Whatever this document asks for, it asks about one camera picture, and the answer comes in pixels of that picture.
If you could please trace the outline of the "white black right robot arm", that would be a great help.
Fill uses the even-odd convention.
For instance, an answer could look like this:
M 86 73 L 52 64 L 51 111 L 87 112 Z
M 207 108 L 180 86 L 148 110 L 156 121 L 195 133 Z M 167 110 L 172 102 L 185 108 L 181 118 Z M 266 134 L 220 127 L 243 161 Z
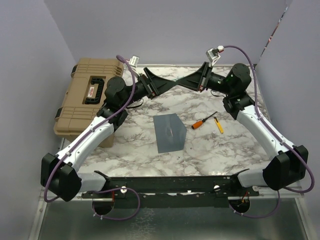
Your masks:
M 204 62 L 196 72 L 179 79 L 180 86 L 202 92 L 213 90 L 225 95 L 223 106 L 232 118 L 241 123 L 258 141 L 270 162 L 263 169 L 244 170 L 230 182 L 229 189 L 240 196 L 248 187 L 269 187 L 280 190 L 293 184 L 306 175 L 308 150 L 287 140 L 255 108 L 255 101 L 246 89 L 251 83 L 250 69 L 243 63 L 232 66 L 227 76 L 213 73 L 209 63 Z

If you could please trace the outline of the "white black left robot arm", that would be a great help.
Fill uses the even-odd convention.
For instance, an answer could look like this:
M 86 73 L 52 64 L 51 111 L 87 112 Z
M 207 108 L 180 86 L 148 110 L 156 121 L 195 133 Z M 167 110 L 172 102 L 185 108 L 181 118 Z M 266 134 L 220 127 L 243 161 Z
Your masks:
M 55 155 L 47 153 L 41 160 L 40 183 L 44 200 L 48 191 L 68 202 L 78 193 L 94 192 L 106 197 L 111 190 L 109 178 L 99 171 L 78 174 L 84 161 L 100 143 L 111 136 L 128 116 L 126 107 L 143 97 L 155 98 L 177 85 L 176 81 L 153 75 L 148 69 L 132 86 L 122 77 L 109 79 L 105 100 L 89 126 L 66 148 Z

